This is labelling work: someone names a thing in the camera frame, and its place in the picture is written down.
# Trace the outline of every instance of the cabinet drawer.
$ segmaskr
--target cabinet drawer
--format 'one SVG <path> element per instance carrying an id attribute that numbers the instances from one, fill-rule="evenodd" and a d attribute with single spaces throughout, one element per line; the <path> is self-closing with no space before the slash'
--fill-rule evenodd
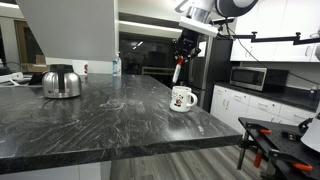
<path id="1" fill-rule="evenodd" d="M 227 88 L 221 87 L 221 86 L 214 86 L 213 93 L 214 94 L 220 94 L 220 95 L 226 95 L 227 94 Z"/>
<path id="2" fill-rule="evenodd" d="M 249 104 L 250 96 L 251 95 L 249 94 L 245 94 L 234 90 L 229 90 L 228 92 L 228 97 L 230 100 L 235 100 L 247 105 Z"/>
<path id="3" fill-rule="evenodd" d="M 247 112 L 247 118 L 268 121 L 268 122 L 276 122 L 278 119 L 278 116 L 249 106 L 248 112 Z"/>
<path id="4" fill-rule="evenodd" d="M 249 105 L 275 115 L 279 114 L 281 108 L 280 103 L 259 98 L 256 96 L 251 96 Z"/>
<path id="5" fill-rule="evenodd" d="M 313 118 L 315 113 L 283 104 L 279 116 L 296 123 L 301 123 L 308 118 Z"/>

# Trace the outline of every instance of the refrigerator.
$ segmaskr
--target refrigerator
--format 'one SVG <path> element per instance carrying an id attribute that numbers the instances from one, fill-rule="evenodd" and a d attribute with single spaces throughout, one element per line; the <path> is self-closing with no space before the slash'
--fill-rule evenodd
<path id="1" fill-rule="evenodd" d="M 198 47 L 202 50 L 185 64 L 182 81 L 198 97 L 198 106 L 210 112 L 215 81 L 228 81 L 233 64 L 230 61 L 233 40 L 201 36 Z"/>

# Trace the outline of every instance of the white cabinet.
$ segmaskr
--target white cabinet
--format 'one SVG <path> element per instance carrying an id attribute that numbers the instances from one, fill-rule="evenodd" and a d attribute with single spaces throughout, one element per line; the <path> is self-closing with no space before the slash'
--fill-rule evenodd
<path id="1" fill-rule="evenodd" d="M 259 1 L 254 29 L 254 31 L 258 32 L 257 38 L 278 36 L 286 3 L 287 0 Z M 252 43 L 251 53 L 259 61 L 273 61 L 276 44 L 276 42 Z"/>
<path id="2" fill-rule="evenodd" d="M 252 107 L 255 107 L 256 109 L 260 109 L 262 111 L 275 114 L 275 115 L 279 115 L 280 108 L 281 108 L 280 103 L 259 98 L 256 96 L 251 96 L 249 105 Z"/>
<path id="3" fill-rule="evenodd" d="M 287 0 L 266 0 L 258 4 L 244 16 L 237 18 L 236 34 L 251 34 L 258 32 L 257 38 L 275 37 L 281 28 L 281 17 L 283 16 Z M 240 39 L 243 46 L 259 61 L 272 61 L 276 49 L 276 43 L 251 43 L 251 40 Z M 231 61 L 255 61 L 239 43 L 234 41 Z"/>
<path id="4" fill-rule="evenodd" d="M 277 121 L 280 124 L 288 124 L 288 125 L 292 125 L 292 126 L 297 126 L 297 125 L 300 124 L 300 123 L 298 123 L 296 121 L 288 120 L 288 119 L 285 119 L 285 118 L 282 118 L 282 117 L 278 117 Z"/>
<path id="5" fill-rule="evenodd" d="M 237 35 L 251 34 L 255 29 L 255 21 L 257 18 L 259 6 L 255 6 L 247 14 L 237 18 L 235 33 Z M 250 39 L 241 39 L 242 45 L 249 51 L 252 51 L 252 43 Z M 240 45 L 239 40 L 233 42 L 231 51 L 231 61 L 251 61 L 249 53 Z"/>
<path id="6" fill-rule="evenodd" d="M 244 132 L 239 117 L 274 123 L 299 125 L 314 112 L 291 107 L 221 86 L 215 86 L 211 114 L 240 133 Z"/>
<path id="7" fill-rule="evenodd" d="M 308 118 L 313 118 L 315 113 L 283 104 L 279 116 L 299 124 Z"/>
<path id="8" fill-rule="evenodd" d="M 239 117 L 246 117 L 250 95 L 231 89 L 215 86 L 211 114 L 239 133 L 243 127 Z"/>
<path id="9" fill-rule="evenodd" d="M 44 170 L 0 175 L 0 180 L 80 180 L 79 166 L 67 166 Z"/>
<path id="10" fill-rule="evenodd" d="M 213 100 L 211 105 L 211 114 L 218 119 L 225 119 L 226 103 L 228 99 L 228 90 L 226 88 L 215 86 Z"/>
<path id="11" fill-rule="evenodd" d="M 295 36 L 301 32 L 300 39 L 309 39 L 319 30 L 319 0 L 264 0 L 246 15 L 237 18 L 236 34 L 251 34 L 257 31 L 257 38 Z M 293 45 L 288 42 L 251 43 L 241 39 L 242 44 L 259 61 L 277 62 L 320 62 L 314 56 L 320 44 Z M 233 44 L 231 61 L 255 61 L 240 46 L 238 40 Z"/>
<path id="12" fill-rule="evenodd" d="M 263 111 L 261 109 L 257 109 L 249 106 L 247 118 L 268 121 L 268 122 L 277 122 L 278 116 L 268 113 L 266 111 Z"/>
<path id="13" fill-rule="evenodd" d="M 248 105 L 243 104 L 239 101 L 229 99 L 227 102 L 227 114 L 225 118 L 225 123 L 233 127 L 239 133 L 243 133 L 243 126 L 239 122 L 239 117 L 246 117 Z"/>
<path id="14" fill-rule="evenodd" d="M 313 52 L 311 54 L 311 60 L 310 62 L 316 62 L 316 63 L 319 63 L 320 62 L 320 55 L 319 58 L 316 56 L 316 52 L 320 54 L 320 43 L 316 43 L 314 45 L 314 48 L 313 48 Z"/>
<path id="15" fill-rule="evenodd" d="M 111 161 L 0 175 L 0 180 L 109 180 Z"/>
<path id="16" fill-rule="evenodd" d="M 295 36 L 301 32 L 301 39 L 308 39 L 318 32 L 320 25 L 319 0 L 288 0 L 279 36 Z M 292 42 L 278 42 L 274 61 L 309 62 L 314 44 L 296 45 Z"/>

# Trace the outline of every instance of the kettle lid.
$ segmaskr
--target kettle lid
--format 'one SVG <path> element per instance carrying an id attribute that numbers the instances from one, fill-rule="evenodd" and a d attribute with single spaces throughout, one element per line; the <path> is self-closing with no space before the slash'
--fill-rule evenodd
<path id="1" fill-rule="evenodd" d="M 72 67 L 72 65 L 68 65 L 68 64 L 51 64 L 50 71 L 51 72 L 71 73 L 71 72 L 73 72 L 73 67 Z"/>

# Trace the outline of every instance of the mug handle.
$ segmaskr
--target mug handle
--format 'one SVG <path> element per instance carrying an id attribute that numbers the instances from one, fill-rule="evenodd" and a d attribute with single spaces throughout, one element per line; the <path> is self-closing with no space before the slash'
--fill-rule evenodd
<path id="1" fill-rule="evenodd" d="M 195 94 L 191 93 L 191 92 L 188 92 L 188 95 L 191 96 L 193 98 L 193 103 L 192 104 L 187 104 L 186 106 L 187 107 L 191 107 L 191 106 L 194 106 L 198 103 L 198 98 Z"/>

